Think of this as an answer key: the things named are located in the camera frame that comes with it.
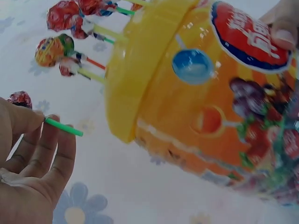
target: white surface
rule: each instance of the white surface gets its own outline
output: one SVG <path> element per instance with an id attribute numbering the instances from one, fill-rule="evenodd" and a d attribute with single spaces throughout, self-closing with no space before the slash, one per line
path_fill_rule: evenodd
<path id="1" fill-rule="evenodd" d="M 228 2 L 258 18 L 277 0 Z M 34 63 L 39 41 L 57 35 L 47 30 L 45 21 L 47 9 L 55 3 L 55 0 L 0 1 L 0 96 L 7 98 L 14 91 L 27 91 L 35 108 L 44 109 L 46 114 L 59 114 L 64 123 L 88 127 L 85 136 L 78 138 L 75 169 L 66 188 L 69 193 L 73 187 L 73 200 L 68 207 L 83 208 L 86 219 L 80 221 L 80 210 L 76 213 L 67 210 L 65 218 L 69 224 L 108 224 L 112 221 L 115 224 L 298 223 L 295 211 L 220 189 L 178 167 L 159 163 L 136 144 L 124 145 L 112 136 L 104 116 L 100 84 L 81 76 L 62 77 L 58 67 L 42 69 Z M 120 5 L 130 7 L 126 2 Z M 117 13 L 108 18 L 93 18 L 114 31 L 121 31 L 128 21 L 126 16 Z M 107 63 L 112 50 L 110 44 L 102 44 L 92 37 L 76 40 L 75 48 L 103 64 Z M 74 185 L 77 182 L 85 186 Z M 108 206 L 100 207 L 97 203 L 101 200 L 85 203 L 84 197 L 81 203 L 76 203 L 86 193 L 86 188 L 88 197 L 103 195 Z M 57 209 L 62 208 L 63 201 L 59 206 Z M 93 220 L 91 214 L 96 211 L 99 213 Z M 64 216 L 59 217 L 58 213 L 55 213 L 56 223 L 65 224 Z"/>

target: yellow lid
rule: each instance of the yellow lid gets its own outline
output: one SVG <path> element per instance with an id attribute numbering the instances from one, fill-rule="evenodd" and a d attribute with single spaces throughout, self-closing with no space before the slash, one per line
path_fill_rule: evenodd
<path id="1" fill-rule="evenodd" d="M 198 0 L 156 0 L 137 11 L 114 44 L 105 83 L 106 116 L 117 138 L 135 138 L 135 122 L 147 85 L 184 15 Z"/>

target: plastic container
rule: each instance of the plastic container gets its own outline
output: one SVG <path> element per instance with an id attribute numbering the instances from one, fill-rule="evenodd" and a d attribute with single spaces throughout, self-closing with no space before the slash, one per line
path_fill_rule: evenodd
<path id="1" fill-rule="evenodd" d="M 111 132 L 220 186 L 299 203 L 297 62 L 269 32 L 223 2 L 143 7 L 106 72 Z"/>

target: flower pattern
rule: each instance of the flower pattern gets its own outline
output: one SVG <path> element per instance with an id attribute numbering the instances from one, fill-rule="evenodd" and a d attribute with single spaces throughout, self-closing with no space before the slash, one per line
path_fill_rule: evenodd
<path id="1" fill-rule="evenodd" d="M 79 122 L 78 129 L 86 134 L 91 134 L 94 131 L 95 127 L 93 121 L 89 119 L 83 119 Z"/>
<path id="2" fill-rule="evenodd" d="M 23 25 L 25 22 L 26 22 L 25 20 L 22 20 L 22 21 L 17 23 L 17 26 Z"/>
<path id="3" fill-rule="evenodd" d="M 5 29 L 13 24 L 14 18 L 9 16 L 4 20 L 0 20 L 0 34 L 3 34 Z"/>
<path id="4" fill-rule="evenodd" d="M 104 42 L 98 42 L 93 46 L 93 50 L 96 52 L 102 52 L 107 49 L 107 45 Z"/>
<path id="5" fill-rule="evenodd" d="M 151 156 L 150 162 L 156 164 L 157 166 L 165 164 L 165 160 L 162 157 L 158 155 L 150 155 L 150 156 Z"/>
<path id="6" fill-rule="evenodd" d="M 70 194 L 63 191 L 53 213 L 53 224 L 113 224 L 113 219 L 100 214 L 107 207 L 103 195 L 93 195 L 87 199 L 88 188 L 76 183 Z"/>
<path id="7" fill-rule="evenodd" d="M 191 216 L 190 224 L 211 224 L 211 217 L 200 212 L 196 216 Z"/>
<path id="8" fill-rule="evenodd" d="M 42 111 L 43 113 L 46 113 L 50 109 L 50 102 L 47 100 L 39 101 L 36 105 L 36 109 Z"/>
<path id="9" fill-rule="evenodd" d="M 39 76 L 43 73 L 49 73 L 50 72 L 50 68 L 45 68 L 45 67 L 41 67 L 39 66 L 35 59 L 32 59 L 32 61 L 30 62 L 31 67 L 28 70 L 28 72 L 33 73 L 34 76 Z"/>

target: lollipop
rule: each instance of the lollipop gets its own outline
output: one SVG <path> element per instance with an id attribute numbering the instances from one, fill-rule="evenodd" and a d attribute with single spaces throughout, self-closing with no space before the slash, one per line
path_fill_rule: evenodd
<path id="1" fill-rule="evenodd" d="M 105 69 L 104 65 L 90 59 L 85 54 L 75 51 L 74 40 L 66 34 L 43 39 L 35 53 L 36 62 L 42 67 L 53 67 L 63 57 L 73 57 L 80 61 L 85 60 L 101 69 Z"/>
<path id="2" fill-rule="evenodd" d="M 99 77 L 86 69 L 82 68 L 82 64 L 79 60 L 73 58 L 63 58 L 59 64 L 59 70 L 62 76 L 71 77 L 76 74 L 83 75 L 88 79 L 93 79 L 98 82 L 104 83 L 104 78 Z"/>
<path id="3" fill-rule="evenodd" d="M 134 12 L 118 7 L 117 3 L 106 0 L 77 0 L 79 8 L 84 15 L 110 16 L 118 11 L 125 15 L 134 15 Z"/>
<path id="4" fill-rule="evenodd" d="M 9 96 L 7 101 L 16 106 L 24 106 L 32 109 L 31 98 L 25 91 L 14 92 Z"/>
<path id="5" fill-rule="evenodd" d="M 19 91 L 19 92 L 14 92 L 13 94 L 11 94 L 9 96 L 9 98 L 7 99 L 8 102 L 16 105 L 16 106 L 24 106 L 26 108 L 32 109 L 32 102 L 31 102 L 31 98 L 28 95 L 28 93 L 26 93 L 25 91 Z M 45 123 L 48 123 L 52 126 L 55 126 L 65 132 L 77 135 L 82 137 L 83 136 L 83 132 L 79 131 L 77 129 L 74 129 L 70 126 L 67 125 L 63 125 L 61 123 L 59 123 L 58 121 L 55 121 L 49 117 L 45 118 L 44 120 Z"/>
<path id="6" fill-rule="evenodd" d="M 93 35 L 99 40 L 114 43 L 114 41 L 107 39 L 101 34 L 95 33 L 93 29 L 83 29 L 83 24 L 87 23 L 84 21 L 86 19 L 83 19 L 83 17 L 84 14 L 82 10 L 79 9 L 78 5 L 74 1 L 63 0 L 49 9 L 47 16 L 47 26 L 48 29 L 52 29 L 56 32 L 70 29 L 73 37 L 77 39 L 85 39 L 89 35 Z"/>

